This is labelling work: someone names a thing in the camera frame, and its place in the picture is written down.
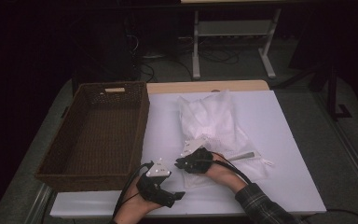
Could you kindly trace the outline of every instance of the brown wicker basket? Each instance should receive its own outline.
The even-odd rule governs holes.
[[[140,166],[149,104],[144,82],[81,85],[35,177],[58,192],[122,189]]]

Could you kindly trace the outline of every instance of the dark background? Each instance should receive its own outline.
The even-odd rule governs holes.
[[[128,39],[123,36],[126,30],[115,22],[123,15],[68,16],[58,13],[51,3],[0,1],[0,200],[67,80],[137,78]],[[175,53],[172,43],[178,35],[191,35],[191,20],[181,19],[182,13],[154,15],[138,13],[131,30],[149,44],[158,43],[159,37],[165,39],[162,48]],[[167,32],[173,23],[180,28]],[[306,69],[328,61],[358,96],[358,1],[286,7],[276,36],[300,38],[291,66]]]

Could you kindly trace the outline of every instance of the desk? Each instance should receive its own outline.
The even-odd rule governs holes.
[[[195,100],[212,94],[210,91],[225,89],[232,90],[238,124],[247,132],[263,157],[275,162],[275,166],[268,169],[268,178],[255,182],[273,201],[292,214],[309,215],[325,211],[275,94],[269,91],[266,82],[155,83],[149,84],[147,88],[150,111],[142,163],[162,157],[172,175],[161,186],[167,191],[186,192],[185,197],[172,208],[155,210],[149,217],[243,214],[232,192],[225,187],[213,185],[185,189],[182,174],[172,162],[178,158],[183,148],[177,97]],[[120,191],[59,193],[50,214],[64,218],[111,217],[119,193]]]

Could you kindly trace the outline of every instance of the gray floor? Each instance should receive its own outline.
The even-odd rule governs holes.
[[[299,72],[287,67],[296,48],[296,41],[294,39],[284,41],[274,39],[268,55],[277,78],[273,80],[267,78],[257,52],[262,41],[263,39],[230,39],[220,42],[205,40],[203,42],[205,46],[214,42],[217,44],[217,48],[215,50],[205,49],[202,52],[202,55],[207,58],[200,58],[200,80],[264,79],[271,86],[281,83]],[[158,54],[160,52],[151,50],[148,55],[153,57]],[[228,54],[234,55],[226,61],[226,63],[232,64],[211,62],[211,59],[217,59],[216,57],[219,57],[220,60],[225,59]],[[148,66],[143,65],[143,71],[151,73],[150,67],[154,70],[155,78],[151,80],[152,82],[156,80],[158,82],[191,81],[189,74],[191,71],[190,52],[175,59],[164,57],[156,60],[145,60],[145,63]],[[358,169],[356,169],[358,163],[352,162],[358,160],[353,158],[353,153],[350,151],[352,149],[355,152],[354,155],[358,156],[358,102],[351,87],[339,79],[337,102],[344,104],[350,110],[352,118],[334,122],[324,109],[325,91],[313,93],[308,90],[307,85],[310,78],[306,77],[290,88],[276,90],[275,93],[325,206],[327,208],[345,209],[358,214]],[[150,79],[150,75],[142,75],[141,77],[141,80],[148,79]],[[64,88],[69,89],[70,85],[67,84]],[[56,101],[60,101],[60,99],[67,98],[58,97]],[[61,114],[61,111],[52,112],[57,116]],[[33,147],[43,148],[46,147],[46,143],[38,143],[36,137]],[[50,201],[47,213],[51,207],[51,202],[53,200]],[[315,224],[358,223],[358,217],[348,213],[328,212],[309,217],[308,222]],[[74,223],[74,221],[46,215],[45,223]],[[76,220],[76,223],[106,223],[106,219]]]

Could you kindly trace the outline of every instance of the white plastic bag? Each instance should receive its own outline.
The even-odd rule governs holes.
[[[267,177],[266,164],[269,161],[261,157],[246,133],[236,124],[229,91],[212,93],[193,102],[179,97],[178,104],[185,141],[205,139],[203,146],[206,149],[223,154],[251,181]],[[205,176],[183,174],[186,188],[213,184]]]

